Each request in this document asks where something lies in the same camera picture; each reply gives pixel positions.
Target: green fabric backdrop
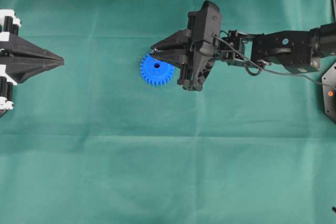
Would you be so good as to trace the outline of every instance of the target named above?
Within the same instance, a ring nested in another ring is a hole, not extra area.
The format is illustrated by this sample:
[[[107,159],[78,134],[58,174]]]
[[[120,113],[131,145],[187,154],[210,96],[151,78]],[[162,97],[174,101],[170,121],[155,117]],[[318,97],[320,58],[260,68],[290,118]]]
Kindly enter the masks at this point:
[[[141,79],[150,45],[203,1],[0,0],[22,37],[66,61],[17,87],[0,120],[0,223],[335,223],[320,87],[220,62],[202,92],[178,71],[165,87]],[[225,30],[332,22],[330,0],[211,1]]]

